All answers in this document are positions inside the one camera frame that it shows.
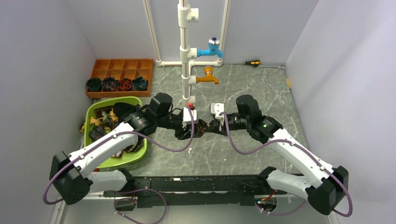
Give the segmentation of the brown floral tie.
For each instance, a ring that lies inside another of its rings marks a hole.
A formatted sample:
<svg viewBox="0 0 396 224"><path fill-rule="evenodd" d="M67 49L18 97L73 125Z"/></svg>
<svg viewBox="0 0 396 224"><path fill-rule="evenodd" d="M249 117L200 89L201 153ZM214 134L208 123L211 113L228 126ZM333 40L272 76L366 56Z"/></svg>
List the brown floral tie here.
<svg viewBox="0 0 396 224"><path fill-rule="evenodd" d="M208 129L209 125L203 119L199 119L198 122L194 126L194 138L200 138L205 134L205 131Z"/></svg>

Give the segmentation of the orange wooden compartment tray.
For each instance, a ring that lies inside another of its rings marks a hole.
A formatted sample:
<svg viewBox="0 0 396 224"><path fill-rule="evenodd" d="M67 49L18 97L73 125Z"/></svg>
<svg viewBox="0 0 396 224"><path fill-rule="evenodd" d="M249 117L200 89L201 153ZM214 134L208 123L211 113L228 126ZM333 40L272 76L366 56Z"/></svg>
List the orange wooden compartment tray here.
<svg viewBox="0 0 396 224"><path fill-rule="evenodd" d="M142 76L148 80L146 91L103 91L90 92L86 86L86 95L89 98L118 98L126 96L149 97L151 94L154 62L152 58L144 59L98 59L92 70L90 78L97 77L103 80L111 76L117 80L129 78L131 80Z"/></svg>

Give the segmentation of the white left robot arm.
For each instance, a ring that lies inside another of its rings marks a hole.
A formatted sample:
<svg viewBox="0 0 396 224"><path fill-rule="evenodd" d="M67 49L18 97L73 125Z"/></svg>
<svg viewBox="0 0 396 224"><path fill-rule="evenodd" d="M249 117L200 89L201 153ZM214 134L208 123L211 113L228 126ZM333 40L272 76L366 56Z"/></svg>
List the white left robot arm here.
<svg viewBox="0 0 396 224"><path fill-rule="evenodd" d="M52 158L49 184L42 196L45 204L52 205L64 201L67 205L81 201L86 195L98 191L118 191L122 196L134 190L134 178L125 170L119 169L103 174L94 170L111 156L146 139L167 151L165 147L149 138L156 129L175 130L179 139L188 133L189 142L179 151L186 150L194 137L197 111L187 104L181 113L172 114L172 97L158 93L148 105L138 106L127 103L115 104L115 114L120 123L92 144L72 153L63 151Z"/></svg>

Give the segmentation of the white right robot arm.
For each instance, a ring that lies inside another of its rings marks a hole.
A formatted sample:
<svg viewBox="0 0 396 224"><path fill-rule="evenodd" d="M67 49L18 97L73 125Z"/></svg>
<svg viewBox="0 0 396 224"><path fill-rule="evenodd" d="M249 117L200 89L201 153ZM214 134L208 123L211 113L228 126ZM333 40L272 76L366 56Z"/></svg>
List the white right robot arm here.
<svg viewBox="0 0 396 224"><path fill-rule="evenodd" d="M353 202L348 192L349 172L343 166L335 168L300 145L277 120L262 114L257 100L251 95L239 96L236 105L237 113L226 114L224 104L211 103L209 111L213 120L210 127L227 136L239 154L253 154L269 146L301 172L301 176L297 176L267 167L257 176L260 192L268 194L272 190L280 190L291 193L306 200L323 215L332 212L343 217L352 215ZM246 130L261 146L250 151L238 149L231 137L233 130Z"/></svg>

